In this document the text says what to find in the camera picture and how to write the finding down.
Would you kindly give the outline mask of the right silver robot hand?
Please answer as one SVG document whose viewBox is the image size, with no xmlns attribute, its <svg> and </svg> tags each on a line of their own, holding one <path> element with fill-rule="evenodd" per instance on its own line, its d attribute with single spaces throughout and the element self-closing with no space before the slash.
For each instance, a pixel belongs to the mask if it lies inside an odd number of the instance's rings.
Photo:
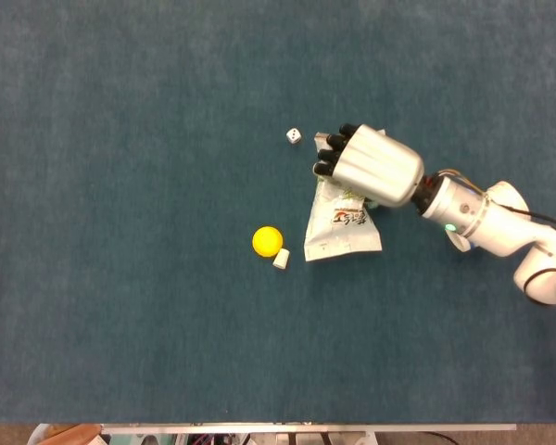
<svg viewBox="0 0 556 445">
<path fill-rule="evenodd" d="M 313 173 L 379 205 L 398 208 L 411 200 L 423 178 L 422 158 L 385 133 L 345 123 L 325 137 Z"/>
</svg>

